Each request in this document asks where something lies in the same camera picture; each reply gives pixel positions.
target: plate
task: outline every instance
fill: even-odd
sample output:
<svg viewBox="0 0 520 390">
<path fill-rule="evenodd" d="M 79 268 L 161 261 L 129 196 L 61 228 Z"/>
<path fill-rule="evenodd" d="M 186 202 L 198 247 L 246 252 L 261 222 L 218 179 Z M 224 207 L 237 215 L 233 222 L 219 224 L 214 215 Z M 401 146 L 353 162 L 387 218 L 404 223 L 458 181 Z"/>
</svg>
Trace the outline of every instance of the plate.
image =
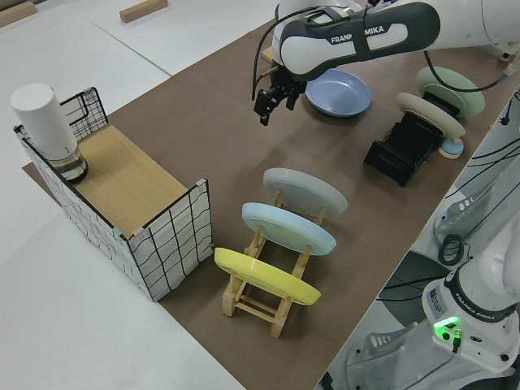
<svg viewBox="0 0 520 390">
<path fill-rule="evenodd" d="M 363 112 L 371 104 L 371 91 L 366 84 L 339 69 L 329 69 L 309 81 L 305 94 L 318 110 L 344 118 Z"/>
<path fill-rule="evenodd" d="M 439 107 L 410 93 L 398 93 L 397 104 L 403 112 L 410 112 L 438 128 L 446 138 L 460 138 L 466 130 L 455 118 Z"/>
<path fill-rule="evenodd" d="M 238 279 L 300 305 L 312 305 L 322 295 L 296 276 L 234 250 L 215 248 L 214 262 Z"/>
<path fill-rule="evenodd" d="M 329 183 L 288 168 L 271 168 L 264 172 L 263 183 L 272 195 L 281 192 L 284 206 L 298 213 L 317 217 L 327 208 L 326 217 L 337 217 L 347 210 L 347 199 Z"/>
<path fill-rule="evenodd" d="M 478 88 L 471 80 L 463 75 L 445 67 L 435 67 L 435 71 L 440 79 L 449 85 L 460 89 Z M 486 106 L 486 101 L 482 92 L 456 92 L 440 85 L 439 81 L 433 76 L 429 67 L 421 69 L 417 74 L 417 87 L 422 94 L 429 92 L 441 98 L 445 102 L 455 106 L 460 110 L 459 117 L 470 118 L 480 114 Z"/>
<path fill-rule="evenodd" d="M 262 228 L 261 236 L 299 253 L 323 256 L 336 247 L 336 240 L 325 229 L 308 219 L 278 207 L 262 203 L 245 203 L 242 219 L 254 232 Z"/>
</svg>

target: blue plate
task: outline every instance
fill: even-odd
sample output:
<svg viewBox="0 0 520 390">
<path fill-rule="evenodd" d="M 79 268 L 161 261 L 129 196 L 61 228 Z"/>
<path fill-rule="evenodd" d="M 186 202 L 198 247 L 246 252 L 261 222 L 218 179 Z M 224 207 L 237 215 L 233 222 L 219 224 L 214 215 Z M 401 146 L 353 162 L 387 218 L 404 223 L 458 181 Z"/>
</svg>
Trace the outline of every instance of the blue plate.
<svg viewBox="0 0 520 390">
<path fill-rule="evenodd" d="M 262 237 L 303 254 L 323 256 L 336 247 L 336 240 L 325 229 L 300 215 L 262 203 L 245 203 L 242 219 L 254 232 L 262 228 Z"/>
<path fill-rule="evenodd" d="M 309 81 L 305 94 L 314 107 L 332 116 L 354 116 L 371 104 L 371 91 L 366 84 L 339 69 L 329 69 Z"/>
</svg>

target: cable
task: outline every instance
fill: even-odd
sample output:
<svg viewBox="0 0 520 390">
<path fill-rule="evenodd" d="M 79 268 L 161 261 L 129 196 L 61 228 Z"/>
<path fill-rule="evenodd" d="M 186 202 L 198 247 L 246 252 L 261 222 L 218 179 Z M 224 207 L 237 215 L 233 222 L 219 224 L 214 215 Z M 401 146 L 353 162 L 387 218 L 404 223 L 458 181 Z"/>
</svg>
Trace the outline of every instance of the cable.
<svg viewBox="0 0 520 390">
<path fill-rule="evenodd" d="M 276 20 L 268 29 L 264 32 L 262 38 L 260 39 L 260 42 L 258 43 L 257 53 L 254 56 L 254 63 L 253 63 L 253 94 L 251 95 L 251 100 L 254 101 L 256 98 L 256 91 L 257 91 L 257 85 L 258 82 L 263 78 L 263 76 L 258 77 L 257 79 L 257 69 L 258 69 L 258 58 L 260 57 L 260 51 L 262 50 L 263 42 L 266 40 L 267 35 L 280 23 L 284 22 L 287 19 L 290 19 L 294 16 L 304 14 L 306 12 L 315 11 L 319 8 L 319 6 L 311 6 L 309 8 L 305 8 L 303 10 L 299 10 L 296 12 L 293 12 L 292 14 L 286 15 L 281 19 Z"/>
<path fill-rule="evenodd" d="M 439 249 L 439 254 L 437 258 L 439 262 L 445 266 L 452 267 L 458 264 L 462 260 L 462 256 L 464 256 L 464 246 L 465 243 L 458 234 L 448 234 L 442 241 L 442 245 Z M 453 256 L 449 260 L 446 259 L 446 256 Z"/>
<path fill-rule="evenodd" d="M 382 301 L 382 302 L 406 302 L 406 301 L 412 301 L 414 299 L 418 299 L 422 297 L 423 295 L 417 295 L 416 297 L 411 298 L 403 298 L 403 299 L 386 299 L 386 298 L 376 298 L 376 301 Z"/>
<path fill-rule="evenodd" d="M 504 160 L 507 160 L 508 158 L 513 158 L 513 157 L 517 157 L 517 156 L 520 156 L 520 153 L 511 154 L 510 156 L 503 157 L 503 158 L 500 158 L 500 159 L 498 159 L 498 160 L 491 161 L 491 162 L 485 162 L 484 164 L 472 164 L 472 165 L 468 165 L 468 167 L 483 167 L 484 165 L 489 165 L 489 164 L 499 163 L 500 161 L 504 161 Z"/>
<path fill-rule="evenodd" d="M 397 275 L 392 275 L 391 277 L 392 277 L 392 278 L 396 278 L 397 280 L 399 280 L 400 282 L 403 282 L 404 284 L 408 284 L 408 282 L 405 282 L 404 279 L 400 278 L 400 277 L 397 276 Z M 422 291 L 422 290 L 423 290 L 422 288 L 417 287 L 417 286 L 412 286 L 411 284 L 410 284 L 408 287 L 415 288 L 416 290 L 419 290 L 419 291 Z"/>
<path fill-rule="evenodd" d="M 404 283 L 401 283 L 401 284 L 393 284 L 392 286 L 387 286 L 387 287 L 383 288 L 383 290 L 390 290 L 392 288 L 410 286 L 411 284 L 416 284 L 416 283 L 420 283 L 420 282 L 430 282 L 432 280 L 443 279 L 445 277 L 446 277 L 446 275 L 430 276 L 429 278 L 422 278 L 422 279 L 411 280 L 410 282 L 404 282 Z"/>
<path fill-rule="evenodd" d="M 472 157 L 471 159 L 472 160 L 478 160 L 479 158 L 485 158 L 485 157 L 489 157 L 493 154 L 497 154 L 498 152 L 501 152 L 502 150 L 506 149 L 507 147 L 511 146 L 512 144 L 515 144 L 517 143 L 518 141 L 520 141 L 520 138 L 517 138 L 515 140 L 512 140 L 509 144 L 506 144 L 504 146 L 502 146 L 501 148 L 499 149 L 496 149 L 496 150 L 493 150 L 492 152 L 490 153 L 486 153 L 486 154 L 482 154 L 480 156 L 475 156 L 475 157 Z"/>
<path fill-rule="evenodd" d="M 455 92 L 481 92 L 481 91 L 485 91 L 486 89 L 490 89 L 492 87 L 494 87 L 495 85 L 497 85 L 498 83 L 500 83 L 504 78 L 505 76 L 500 76 L 498 79 L 496 79 L 495 81 L 493 81 L 490 85 L 486 85 L 485 87 L 482 87 L 482 88 L 473 88 L 473 89 L 460 89 L 460 88 L 457 88 L 457 87 L 453 87 L 452 85 L 450 84 L 447 84 L 445 83 L 441 78 L 440 76 L 437 74 L 435 68 L 433 67 L 433 64 L 431 63 L 431 59 L 430 59 L 430 55 L 428 54 L 428 51 L 427 50 L 424 50 L 424 57 L 426 58 L 426 62 L 428 64 L 428 67 L 430 68 L 430 71 L 431 71 L 431 74 L 433 74 L 433 76 L 435 77 L 435 79 L 437 81 L 439 81 L 439 83 L 443 86 L 443 87 L 446 87 L 447 89 L 451 89 L 452 91 L 455 91 Z"/>
<path fill-rule="evenodd" d="M 439 364 L 436 368 L 434 368 L 433 370 L 431 370 L 430 372 L 428 372 L 426 375 L 424 375 L 421 379 L 418 379 L 416 380 L 415 382 L 413 382 L 410 386 L 408 386 L 407 388 L 404 388 L 403 390 L 408 390 L 409 388 L 412 388 L 413 386 L 415 386 L 416 384 L 422 382 L 423 380 L 425 380 L 428 376 L 430 376 L 431 374 L 434 374 L 435 372 L 437 372 L 438 370 L 440 370 L 442 367 L 446 366 L 448 363 L 450 363 L 453 359 L 453 357 L 455 356 L 455 353 L 452 353 L 452 356 L 449 357 L 449 359 L 444 362 L 444 363 L 441 363 Z"/>
<path fill-rule="evenodd" d="M 484 220 L 493 212 L 495 211 L 495 209 L 501 205 L 501 203 L 509 196 L 511 195 L 511 193 L 513 193 L 513 191 L 515 189 L 517 189 L 517 187 L 520 185 L 520 182 L 516 183 L 516 185 L 513 187 L 513 189 L 511 189 L 511 191 L 509 191 L 496 205 L 495 207 L 493 207 L 491 209 L 491 211 L 489 211 L 485 216 L 484 218 L 480 219 L 480 221 L 468 232 L 467 236 L 469 236 L 482 222 L 484 222 Z"/>
<path fill-rule="evenodd" d="M 517 146 L 516 148 L 514 148 L 513 150 L 509 151 L 504 157 L 502 157 L 500 160 L 494 162 L 492 165 L 490 165 L 489 167 L 487 168 L 484 168 L 481 172 L 477 173 L 476 175 L 474 175 L 473 177 L 469 178 L 463 185 L 461 185 L 457 190 L 453 191 L 452 193 L 450 193 L 449 195 L 447 195 L 444 199 L 448 199 L 449 197 L 452 197 L 453 195 L 455 195 L 456 193 L 458 193 L 462 188 L 466 187 L 471 181 L 473 181 L 474 179 L 476 179 L 478 176 L 482 175 L 485 171 L 487 171 L 488 169 L 491 169 L 493 168 L 497 163 L 499 163 L 500 161 L 506 159 L 510 154 L 512 154 L 513 152 L 515 152 L 516 150 L 520 149 L 520 146 Z"/>
<path fill-rule="evenodd" d="M 500 124 L 502 126 L 507 126 L 509 124 L 509 121 L 511 118 L 509 117 L 509 112 L 511 111 L 511 103 L 513 103 L 513 99 L 509 100 L 509 103 L 507 105 L 507 111 L 505 112 L 505 115 L 503 118 L 500 118 Z"/>
</svg>

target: table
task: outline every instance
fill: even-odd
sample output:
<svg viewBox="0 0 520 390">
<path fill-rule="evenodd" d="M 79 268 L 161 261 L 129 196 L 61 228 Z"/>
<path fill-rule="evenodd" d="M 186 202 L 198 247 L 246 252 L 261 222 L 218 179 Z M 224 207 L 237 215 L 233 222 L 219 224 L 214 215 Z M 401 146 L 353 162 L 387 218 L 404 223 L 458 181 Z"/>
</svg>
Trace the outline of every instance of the table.
<svg viewBox="0 0 520 390">
<path fill-rule="evenodd" d="M 301 98 L 294 112 L 278 108 L 265 128 L 249 97 L 250 69 L 264 29 L 173 76 L 109 119 L 181 182 L 209 179 L 216 246 L 241 251 L 249 243 L 241 205 L 269 202 L 262 187 L 267 168 L 304 171 L 347 197 L 347 215 L 324 224 L 338 241 L 336 250 L 310 262 L 304 276 L 323 296 L 316 305 L 293 308 L 280 340 L 268 337 L 257 318 L 220 313 L 228 278 L 211 261 L 160 302 L 246 388 L 312 388 L 513 95 L 518 78 L 487 91 L 487 109 L 463 122 L 461 158 L 433 154 L 401 188 L 362 161 L 371 142 L 383 139 L 401 118 L 396 94 L 417 93 L 414 77 L 425 66 L 422 55 L 343 67 L 372 91 L 371 106 L 358 117 L 327 117 Z M 502 70 L 487 48 L 442 50 L 433 60 L 477 85 Z M 263 63 L 260 72 L 266 69 Z M 265 258 L 285 266 L 285 250 L 265 251 Z"/>
<path fill-rule="evenodd" d="M 119 19 L 119 11 L 139 1 L 63 1 L 168 75 L 266 23 L 278 4 L 277 0 L 170 0 L 166 8 L 126 24 Z"/>
</svg>

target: pale green plate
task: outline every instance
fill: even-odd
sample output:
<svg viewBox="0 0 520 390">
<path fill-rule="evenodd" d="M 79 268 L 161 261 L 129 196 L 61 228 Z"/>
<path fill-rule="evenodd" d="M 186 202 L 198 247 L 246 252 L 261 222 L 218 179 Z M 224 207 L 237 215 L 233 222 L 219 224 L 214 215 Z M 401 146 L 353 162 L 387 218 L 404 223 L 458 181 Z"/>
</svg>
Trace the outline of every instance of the pale green plate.
<svg viewBox="0 0 520 390">
<path fill-rule="evenodd" d="M 460 89 L 475 89 L 477 86 L 463 75 L 445 67 L 435 67 L 440 79 Z M 480 114 L 486 106 L 481 92 L 455 92 L 440 85 L 430 68 L 425 67 L 417 74 L 417 86 L 421 93 L 429 92 L 460 110 L 461 118 L 469 118 Z"/>
</svg>

